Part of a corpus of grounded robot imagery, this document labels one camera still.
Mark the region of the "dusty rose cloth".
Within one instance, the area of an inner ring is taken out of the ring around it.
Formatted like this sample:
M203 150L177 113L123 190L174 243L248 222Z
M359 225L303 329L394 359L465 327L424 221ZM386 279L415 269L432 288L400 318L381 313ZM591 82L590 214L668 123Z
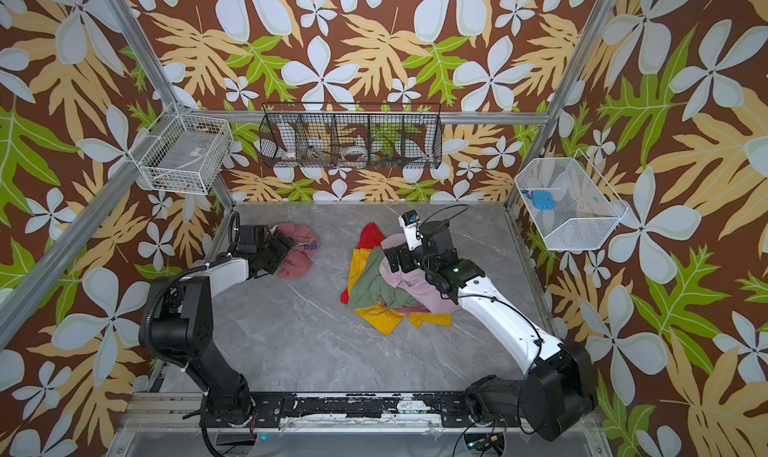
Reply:
M298 279L306 275L312 266L312 258L320 248L320 241L315 233L307 224L293 222L275 223L271 229L294 242L287 257L280 264L277 276L281 279Z

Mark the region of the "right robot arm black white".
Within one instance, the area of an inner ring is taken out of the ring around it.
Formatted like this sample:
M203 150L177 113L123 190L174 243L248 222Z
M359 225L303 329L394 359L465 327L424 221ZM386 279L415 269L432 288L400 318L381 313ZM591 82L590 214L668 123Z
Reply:
M479 320L521 369L520 379L489 375L466 388L472 422L498 421L553 441L595 410L598 399L589 355L566 344L514 306L475 262L458 255L448 220L422 222L415 211L399 218L405 241L386 250L392 270L421 270L439 297Z

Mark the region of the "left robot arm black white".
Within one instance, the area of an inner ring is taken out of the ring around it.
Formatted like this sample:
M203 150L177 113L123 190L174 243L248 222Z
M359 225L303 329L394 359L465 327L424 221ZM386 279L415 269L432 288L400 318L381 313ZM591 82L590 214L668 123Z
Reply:
M295 244L275 226L243 225L234 212L224 251L151 283L139 343L153 357L184 371L202 391L203 424L243 427L255 419L246 378L213 341L213 297L249 279L275 274Z

